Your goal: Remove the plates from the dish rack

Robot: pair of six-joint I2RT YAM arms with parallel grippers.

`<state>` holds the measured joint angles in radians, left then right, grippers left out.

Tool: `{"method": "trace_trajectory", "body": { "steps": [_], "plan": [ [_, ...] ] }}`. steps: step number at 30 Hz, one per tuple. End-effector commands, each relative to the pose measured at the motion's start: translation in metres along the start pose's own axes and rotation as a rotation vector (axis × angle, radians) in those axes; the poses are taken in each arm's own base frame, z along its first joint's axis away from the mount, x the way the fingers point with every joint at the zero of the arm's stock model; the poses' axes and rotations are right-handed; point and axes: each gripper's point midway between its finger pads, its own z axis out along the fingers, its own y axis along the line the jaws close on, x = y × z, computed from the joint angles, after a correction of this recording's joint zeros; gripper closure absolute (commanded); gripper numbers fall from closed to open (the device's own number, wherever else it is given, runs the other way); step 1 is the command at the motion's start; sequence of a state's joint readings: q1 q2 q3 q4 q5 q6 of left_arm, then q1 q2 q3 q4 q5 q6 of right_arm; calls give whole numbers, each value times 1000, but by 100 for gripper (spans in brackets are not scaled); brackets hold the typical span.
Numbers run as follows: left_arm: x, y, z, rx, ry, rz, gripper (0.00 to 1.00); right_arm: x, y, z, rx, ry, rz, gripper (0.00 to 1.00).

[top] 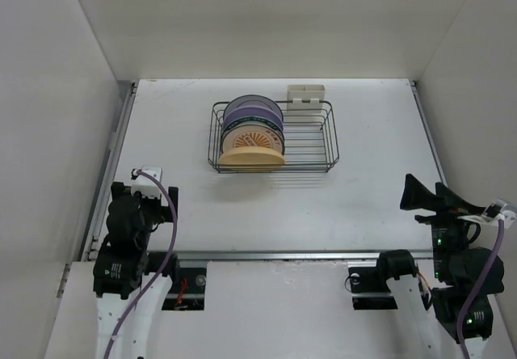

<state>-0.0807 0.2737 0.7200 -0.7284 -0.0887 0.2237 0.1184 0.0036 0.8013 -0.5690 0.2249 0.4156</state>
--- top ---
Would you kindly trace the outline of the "yellow plastic plate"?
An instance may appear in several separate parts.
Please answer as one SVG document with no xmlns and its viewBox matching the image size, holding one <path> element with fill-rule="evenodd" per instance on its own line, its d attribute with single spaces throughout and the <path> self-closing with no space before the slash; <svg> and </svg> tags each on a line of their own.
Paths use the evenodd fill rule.
<svg viewBox="0 0 517 359">
<path fill-rule="evenodd" d="M 270 171 L 284 166 L 285 158 L 273 149 L 246 146 L 227 150 L 219 164 L 238 171 Z"/>
</svg>

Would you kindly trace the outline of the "green rimmed white plate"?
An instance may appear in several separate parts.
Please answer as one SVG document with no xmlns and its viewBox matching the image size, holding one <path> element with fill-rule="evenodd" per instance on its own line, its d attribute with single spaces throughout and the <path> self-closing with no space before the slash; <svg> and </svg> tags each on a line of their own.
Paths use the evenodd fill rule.
<svg viewBox="0 0 517 359">
<path fill-rule="evenodd" d="M 285 152 L 284 133 L 258 122 L 246 122 L 221 134 L 220 153 L 238 147 L 259 146 Z"/>
</svg>

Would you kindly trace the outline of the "small teal patterned plate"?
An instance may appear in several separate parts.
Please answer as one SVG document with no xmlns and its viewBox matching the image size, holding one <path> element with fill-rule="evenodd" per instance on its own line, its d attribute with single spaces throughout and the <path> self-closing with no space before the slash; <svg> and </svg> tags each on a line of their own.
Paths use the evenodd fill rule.
<svg viewBox="0 0 517 359">
<path fill-rule="evenodd" d="M 246 122 L 258 122 L 268 126 L 270 129 L 283 130 L 284 123 L 279 119 L 271 119 L 264 116 L 228 116 L 222 125 L 223 130 L 232 129 Z"/>
</svg>

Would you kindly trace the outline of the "purple plastic plate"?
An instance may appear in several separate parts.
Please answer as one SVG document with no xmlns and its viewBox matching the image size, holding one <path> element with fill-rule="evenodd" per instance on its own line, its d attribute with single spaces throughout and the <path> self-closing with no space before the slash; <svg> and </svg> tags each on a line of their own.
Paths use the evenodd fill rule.
<svg viewBox="0 0 517 359">
<path fill-rule="evenodd" d="M 284 123 L 281 117 L 279 117 L 275 112 L 273 112 L 270 108 L 265 108 L 261 106 L 245 106 L 242 108 L 237 108 L 230 112 L 223 119 L 223 127 L 226 128 L 232 122 L 237 119 L 248 117 L 248 116 L 257 116 L 269 120 L 270 122 L 275 123 L 279 127 L 283 127 Z"/>
</svg>

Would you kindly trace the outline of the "white plate with dark rim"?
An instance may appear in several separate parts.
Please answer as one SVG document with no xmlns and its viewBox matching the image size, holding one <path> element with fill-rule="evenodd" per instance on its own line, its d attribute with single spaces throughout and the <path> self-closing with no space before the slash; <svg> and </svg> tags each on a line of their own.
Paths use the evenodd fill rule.
<svg viewBox="0 0 517 359">
<path fill-rule="evenodd" d="M 225 113 L 230 113 L 233 110 L 243 106 L 259 106 L 269 108 L 273 112 L 281 112 L 280 106 L 272 99 L 263 95 L 242 95 L 233 99 L 225 108 Z"/>
</svg>

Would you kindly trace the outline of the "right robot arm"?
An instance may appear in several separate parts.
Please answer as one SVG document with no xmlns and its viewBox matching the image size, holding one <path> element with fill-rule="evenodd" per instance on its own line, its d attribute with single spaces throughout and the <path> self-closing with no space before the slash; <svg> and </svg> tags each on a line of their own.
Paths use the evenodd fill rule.
<svg viewBox="0 0 517 359">
<path fill-rule="evenodd" d="M 364 264 L 348 263 L 343 288 L 350 293 L 353 308 L 398 310 L 402 329 L 415 334 L 416 356 L 446 358 L 428 317 L 432 309 L 462 355 L 479 357 L 492 333 L 488 297 L 504 290 L 504 267 L 496 249 L 471 248 L 468 231 L 470 226 L 488 224 L 498 228 L 501 239 L 508 211 L 500 201 L 487 208 L 471 205 L 442 183 L 431 192 L 411 174 L 406 175 L 400 208 L 431 211 L 414 219 L 431 226 L 435 279 L 443 287 L 432 288 L 425 282 L 410 251 L 382 251 Z"/>
</svg>

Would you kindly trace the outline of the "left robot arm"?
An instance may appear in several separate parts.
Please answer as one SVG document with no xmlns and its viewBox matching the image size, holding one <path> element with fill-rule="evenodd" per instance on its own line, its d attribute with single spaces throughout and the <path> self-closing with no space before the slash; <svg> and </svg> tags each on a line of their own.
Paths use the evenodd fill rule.
<svg viewBox="0 0 517 359">
<path fill-rule="evenodd" d="M 93 268 L 97 357 L 144 358 L 166 295 L 178 286 L 188 287 L 175 253 L 148 249 L 151 234 L 161 224 L 178 221 L 179 190 L 162 186 L 156 175 L 140 172 L 130 184 L 115 182 L 111 197 L 108 233 Z M 435 312 L 458 344 L 464 344 L 477 335 L 474 309 L 481 293 L 464 215 L 477 209 L 443 184 L 429 191 L 412 175 L 406 177 L 401 207 L 431 211 L 418 221 L 431 225 L 435 233 L 435 276 L 443 287 L 429 289 L 423 305 Z M 412 283 L 423 281 L 412 255 L 392 250 L 382 252 L 373 267 L 350 268 L 346 284 L 354 294 L 380 294 L 380 300 L 369 302 L 372 310 L 403 308 L 412 316 L 416 308 L 410 304 L 409 289 Z"/>
</svg>

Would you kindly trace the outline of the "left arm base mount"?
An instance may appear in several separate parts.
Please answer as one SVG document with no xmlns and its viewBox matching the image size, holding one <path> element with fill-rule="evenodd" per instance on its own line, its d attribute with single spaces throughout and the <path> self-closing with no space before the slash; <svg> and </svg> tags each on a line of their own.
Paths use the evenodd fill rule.
<svg viewBox="0 0 517 359">
<path fill-rule="evenodd" d="M 166 295 L 162 310 L 204 310 L 208 281 L 208 261 L 186 259 L 174 255 L 173 284 Z"/>
</svg>

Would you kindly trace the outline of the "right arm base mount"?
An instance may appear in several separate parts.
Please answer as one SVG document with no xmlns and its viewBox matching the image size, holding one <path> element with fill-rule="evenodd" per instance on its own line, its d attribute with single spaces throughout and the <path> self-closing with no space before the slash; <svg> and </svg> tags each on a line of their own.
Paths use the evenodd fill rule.
<svg viewBox="0 0 517 359">
<path fill-rule="evenodd" d="M 388 286 L 374 266 L 348 268 L 346 289 L 352 294 L 354 310 L 396 310 L 397 304 Z"/>
</svg>

